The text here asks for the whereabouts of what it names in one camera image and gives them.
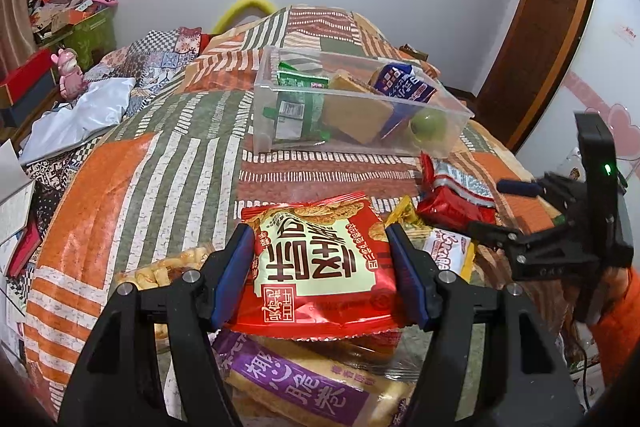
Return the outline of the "right hand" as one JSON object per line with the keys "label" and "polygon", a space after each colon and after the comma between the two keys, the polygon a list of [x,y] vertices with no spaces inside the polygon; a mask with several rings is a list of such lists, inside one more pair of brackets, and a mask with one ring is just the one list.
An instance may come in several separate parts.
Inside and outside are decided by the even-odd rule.
{"label": "right hand", "polygon": [[599,326],[614,326],[639,332],[639,274],[634,268],[607,269],[603,280],[608,286]]}

